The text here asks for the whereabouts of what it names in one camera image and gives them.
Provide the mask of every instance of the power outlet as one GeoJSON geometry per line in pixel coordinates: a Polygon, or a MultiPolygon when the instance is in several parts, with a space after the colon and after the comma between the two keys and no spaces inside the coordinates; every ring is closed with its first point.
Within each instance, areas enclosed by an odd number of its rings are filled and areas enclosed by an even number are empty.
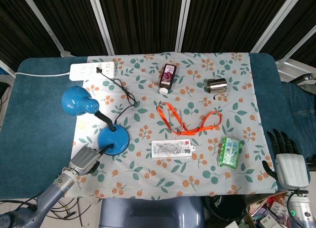
{"type": "Polygon", "coordinates": [[[106,79],[105,76],[97,73],[97,67],[101,68],[102,73],[108,78],[115,77],[114,62],[99,62],[99,63],[71,64],[69,79],[71,81],[106,79]]]}

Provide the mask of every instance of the blue desk lamp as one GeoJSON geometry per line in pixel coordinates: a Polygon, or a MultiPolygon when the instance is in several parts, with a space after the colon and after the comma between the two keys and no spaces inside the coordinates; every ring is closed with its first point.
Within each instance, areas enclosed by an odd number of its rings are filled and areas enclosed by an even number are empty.
{"type": "Polygon", "coordinates": [[[80,86],[73,86],[67,89],[61,98],[63,110],[73,116],[85,113],[94,114],[100,120],[106,122],[108,127],[101,130],[98,136],[99,149],[113,144],[113,148],[108,148],[107,155],[117,155],[126,150],[129,144],[129,134],[127,130],[117,124],[99,111],[99,102],[91,98],[89,92],[80,86]]]}

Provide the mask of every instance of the bottle cap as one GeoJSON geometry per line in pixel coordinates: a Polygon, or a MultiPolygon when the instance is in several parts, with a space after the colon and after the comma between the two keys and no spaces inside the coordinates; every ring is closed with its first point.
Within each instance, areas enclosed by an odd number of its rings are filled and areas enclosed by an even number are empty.
{"type": "Polygon", "coordinates": [[[166,95],[166,94],[168,94],[168,89],[162,87],[162,88],[159,89],[159,93],[162,94],[162,95],[166,95]]]}

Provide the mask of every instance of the lamp base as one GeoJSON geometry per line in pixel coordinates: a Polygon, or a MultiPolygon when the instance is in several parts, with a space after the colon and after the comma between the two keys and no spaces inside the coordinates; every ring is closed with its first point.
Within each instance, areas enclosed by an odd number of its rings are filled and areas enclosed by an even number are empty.
{"type": "Polygon", "coordinates": [[[99,149],[103,149],[109,144],[114,144],[113,148],[109,148],[106,155],[118,155],[126,150],[129,144],[129,134],[127,130],[120,125],[114,124],[115,132],[112,132],[108,127],[102,129],[98,137],[99,149]]]}

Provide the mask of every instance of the black curtain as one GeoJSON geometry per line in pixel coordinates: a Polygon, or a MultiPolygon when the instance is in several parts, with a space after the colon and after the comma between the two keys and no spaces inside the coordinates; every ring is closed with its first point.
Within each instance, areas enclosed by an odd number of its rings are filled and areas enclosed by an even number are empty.
{"type": "Polygon", "coordinates": [[[309,38],[292,56],[291,59],[316,68],[316,34],[309,38]]]}
{"type": "Polygon", "coordinates": [[[316,0],[298,0],[261,52],[271,54],[275,60],[283,58],[314,25],[316,25],[316,0]]]}
{"type": "Polygon", "coordinates": [[[66,51],[107,55],[90,0],[33,0],[66,51]]]}
{"type": "Polygon", "coordinates": [[[30,57],[58,57],[60,52],[24,0],[0,0],[0,60],[15,72],[30,57]]]}
{"type": "Polygon", "coordinates": [[[181,0],[100,0],[115,54],[174,51],[181,0]]]}
{"type": "Polygon", "coordinates": [[[182,52],[250,52],[285,0],[191,0],[182,52]]]}

